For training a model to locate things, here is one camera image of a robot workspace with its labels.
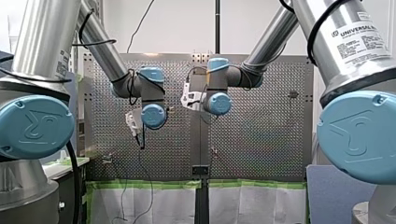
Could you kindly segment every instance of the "silver cylinder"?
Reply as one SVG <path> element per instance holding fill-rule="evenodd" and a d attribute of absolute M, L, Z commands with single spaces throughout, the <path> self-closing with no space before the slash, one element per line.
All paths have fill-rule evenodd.
<path fill-rule="evenodd" d="M 78 29 L 80 29 L 82 23 L 85 21 L 87 15 L 91 11 L 90 5 L 86 0 L 82 1 L 81 10 L 78 16 Z M 87 20 L 82 33 L 82 40 L 85 43 L 92 43 L 97 41 L 108 40 L 109 37 L 106 34 L 105 28 L 100 23 L 99 19 L 94 13 Z M 88 49 L 92 53 L 95 60 L 102 67 L 105 74 L 108 76 L 111 82 L 116 81 L 128 74 L 128 69 L 121 56 L 118 54 L 116 48 L 111 43 L 89 46 Z"/>
<path fill-rule="evenodd" d="M 0 223 L 56 224 L 58 184 L 44 174 L 39 161 L 0 163 Z"/>
<path fill-rule="evenodd" d="M 65 78 L 80 2 L 81 0 L 27 2 L 12 65 L 14 73 L 41 79 Z"/>
<path fill-rule="evenodd" d="M 281 53 L 281 50 L 285 47 L 286 42 L 294 34 L 297 27 L 296 16 L 281 7 L 244 64 L 247 66 L 260 64 L 261 66 L 255 67 L 264 70 L 266 65 Z"/>
<path fill-rule="evenodd" d="M 306 38 L 336 0 L 293 0 Z M 321 25 L 313 53 L 326 84 L 320 102 L 396 78 L 396 62 L 361 1 L 347 1 Z"/>

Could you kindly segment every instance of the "pegboard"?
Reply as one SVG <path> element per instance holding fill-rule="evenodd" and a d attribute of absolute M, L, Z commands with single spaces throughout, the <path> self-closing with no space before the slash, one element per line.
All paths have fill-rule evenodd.
<path fill-rule="evenodd" d="M 241 63 L 245 55 L 223 55 Z M 165 103 L 172 106 L 166 125 L 147 131 L 146 149 L 138 150 L 125 114 L 135 107 L 113 96 L 109 81 L 86 56 L 85 137 L 89 180 L 147 179 L 138 165 L 139 153 L 153 180 L 190 180 L 192 113 L 180 97 L 187 73 L 196 65 L 190 54 L 124 54 L 127 66 L 158 66 L 164 71 Z M 301 181 L 309 162 L 312 133 L 313 66 L 305 57 L 280 57 L 265 74 L 261 88 L 230 88 L 233 109 L 213 122 L 209 131 L 212 178 L 254 178 Z M 290 91 L 297 91 L 290 99 Z M 103 157 L 111 155 L 111 163 Z"/>

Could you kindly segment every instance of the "metal pole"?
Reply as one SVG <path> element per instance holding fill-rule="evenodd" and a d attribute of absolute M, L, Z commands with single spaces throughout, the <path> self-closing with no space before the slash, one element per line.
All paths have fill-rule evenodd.
<path fill-rule="evenodd" d="M 298 27 L 297 17 L 281 7 L 272 19 L 270 25 L 262 35 L 259 43 L 245 60 L 246 66 L 251 65 L 255 69 L 263 70 L 268 63 L 271 63 L 286 42 Z"/>
<path fill-rule="evenodd" d="M 85 21 L 85 18 L 87 17 L 88 13 L 90 13 L 90 11 L 90 5 L 86 2 L 86 0 L 83 0 L 78 16 L 78 29 L 81 27 L 81 24 Z M 108 35 L 106 34 L 102 23 L 95 14 L 92 14 L 85 25 L 84 32 L 82 33 L 82 40 L 85 43 L 92 43 L 108 39 Z M 123 78 L 128 73 L 128 69 L 126 68 L 121 56 L 113 44 L 106 43 L 89 46 L 88 49 L 92 53 L 95 60 L 102 67 L 110 81 L 113 82 Z"/>
<path fill-rule="evenodd" d="M 216 0 L 216 54 L 220 54 L 220 0 Z"/>
<path fill-rule="evenodd" d="M 20 76 L 65 78 L 80 6 L 79 0 L 28 1 L 12 71 Z"/>

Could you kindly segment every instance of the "blue joint cap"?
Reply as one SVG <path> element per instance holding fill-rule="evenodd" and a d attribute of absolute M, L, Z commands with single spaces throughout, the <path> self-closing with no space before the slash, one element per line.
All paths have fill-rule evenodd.
<path fill-rule="evenodd" d="M 36 160 L 62 149 L 75 128 L 67 106 L 52 97 L 30 95 L 0 109 L 0 155 Z"/>
<path fill-rule="evenodd" d="M 341 171 L 378 185 L 396 184 L 396 95 L 354 91 L 332 100 L 318 124 L 323 152 Z"/>
<path fill-rule="evenodd" d="M 209 112 L 214 115 L 225 115 L 231 109 L 231 98 L 223 92 L 212 95 L 209 99 Z"/>
<path fill-rule="evenodd" d="M 214 58 L 210 59 L 207 63 L 207 71 L 209 73 L 219 71 L 223 68 L 230 66 L 230 62 L 225 58 Z"/>
<path fill-rule="evenodd" d="M 159 105 L 146 105 L 142 110 L 142 121 L 150 129 L 160 128 L 166 120 L 166 112 Z"/>
<path fill-rule="evenodd" d="M 139 73 L 150 81 L 157 83 L 164 82 L 163 70 L 159 67 L 144 67 L 140 69 Z"/>

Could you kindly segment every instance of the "robotic arm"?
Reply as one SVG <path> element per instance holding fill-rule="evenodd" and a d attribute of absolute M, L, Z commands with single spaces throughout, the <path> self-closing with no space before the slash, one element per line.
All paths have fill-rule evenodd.
<path fill-rule="evenodd" d="M 396 62 L 358 0 L 292 1 L 294 10 L 282 7 L 259 43 L 240 66 L 215 58 L 207 66 L 204 109 L 224 115 L 231 109 L 228 87 L 258 88 L 267 65 L 285 48 L 300 24 L 308 40 L 312 63 L 327 86 L 323 106 L 345 93 L 396 78 Z"/>
<path fill-rule="evenodd" d="M 68 81 L 65 73 L 76 25 L 112 83 L 114 94 L 140 97 L 138 119 L 148 128 L 158 129 L 165 123 L 160 68 L 144 67 L 131 73 L 112 43 L 95 44 L 108 37 L 86 1 L 31 0 L 12 71 L 0 79 L 1 156 L 40 159 L 60 150 L 69 140 L 74 120 L 67 108 L 69 95 L 64 83 Z"/>
<path fill-rule="evenodd" d="M 58 209 L 64 207 L 59 204 L 58 184 L 46 178 L 38 159 L 66 144 L 73 158 L 75 191 L 79 190 L 77 160 L 68 144 L 75 120 L 64 88 L 64 83 L 71 81 L 66 73 L 76 27 L 83 45 L 112 83 L 114 94 L 142 99 L 141 112 L 134 113 L 133 121 L 150 129 L 159 129 L 166 122 L 163 71 L 144 67 L 131 73 L 112 43 L 106 41 L 104 28 L 85 0 L 29 0 L 12 69 L 0 68 L 7 75 L 0 78 L 2 223 L 58 223 Z M 74 223 L 78 221 L 76 209 Z M 21 216 L 27 210 L 32 215 Z"/>
<path fill-rule="evenodd" d="M 84 43 L 109 39 L 86 1 L 82 1 L 78 15 L 78 30 Z M 134 116 L 136 122 L 142 120 L 148 128 L 154 130 L 161 128 L 167 116 L 163 103 L 163 71 L 157 67 L 144 67 L 136 76 L 133 70 L 126 68 L 114 45 L 90 45 L 87 48 L 108 76 L 114 95 L 120 98 L 141 97 L 143 108 L 137 120 Z"/>
<path fill-rule="evenodd" d="M 300 24 L 308 56 L 325 82 L 318 140 L 341 171 L 377 185 L 396 184 L 396 95 L 369 91 L 396 78 L 396 61 L 359 0 L 291 0 L 238 67 L 224 58 L 207 66 L 204 110 L 225 115 L 228 87 L 257 88 L 266 66 Z M 396 223 L 394 186 L 380 186 L 369 203 L 369 223 Z"/>

